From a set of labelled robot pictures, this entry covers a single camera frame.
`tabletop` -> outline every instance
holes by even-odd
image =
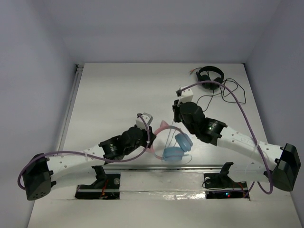
[[[118,64],[86,63],[80,83],[76,85],[76,99],[73,102],[62,138],[63,150],[80,151],[120,135],[135,124],[137,113],[153,116],[152,128],[159,127],[162,120],[172,123],[172,105],[177,99],[175,91],[181,86],[195,83],[195,74],[189,71],[196,67],[215,66],[220,68],[225,78],[233,78],[245,90],[247,103],[242,105],[252,129],[259,140],[267,141],[258,114],[250,84],[242,64]],[[210,73],[211,79],[216,75]],[[235,84],[227,82],[230,89]],[[193,101],[212,92],[201,86],[192,88]],[[243,91],[235,95],[244,100]],[[198,105],[204,110],[210,97],[200,99]],[[205,112],[207,117],[225,122],[232,128],[247,134],[249,130],[236,104],[224,102],[220,96],[214,97]],[[178,123],[175,126],[187,132]],[[161,155],[166,143],[167,132],[157,136],[154,148]],[[251,160],[234,151],[225,150],[199,141],[193,141],[190,161],[184,157],[179,163],[167,163],[145,153],[138,159],[121,164],[108,164],[109,168],[136,168],[183,166],[218,167],[226,162],[247,164]],[[140,153],[138,149],[125,158]],[[251,201],[247,199],[229,200],[149,200],[125,198],[122,200],[76,200],[74,187],[52,191],[48,196],[37,200],[34,205],[30,228],[40,227],[83,227],[83,225],[106,227],[301,227],[291,196],[288,192],[275,189],[270,196],[255,187]]]

